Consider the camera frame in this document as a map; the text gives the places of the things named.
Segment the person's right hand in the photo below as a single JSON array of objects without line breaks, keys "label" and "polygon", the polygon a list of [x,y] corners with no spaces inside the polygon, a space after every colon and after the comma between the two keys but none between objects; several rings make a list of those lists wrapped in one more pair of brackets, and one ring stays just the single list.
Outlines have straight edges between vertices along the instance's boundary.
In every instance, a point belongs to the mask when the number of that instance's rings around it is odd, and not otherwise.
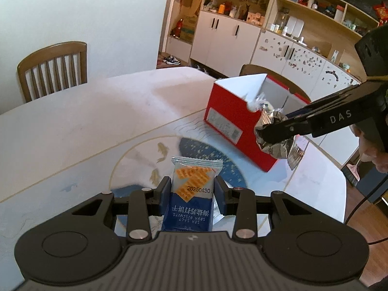
[{"label": "person's right hand", "polygon": [[381,151],[375,144],[370,142],[363,131],[357,126],[352,125],[352,131],[358,137],[358,150],[362,162],[371,162],[378,172],[387,173],[388,159],[387,153]]}]

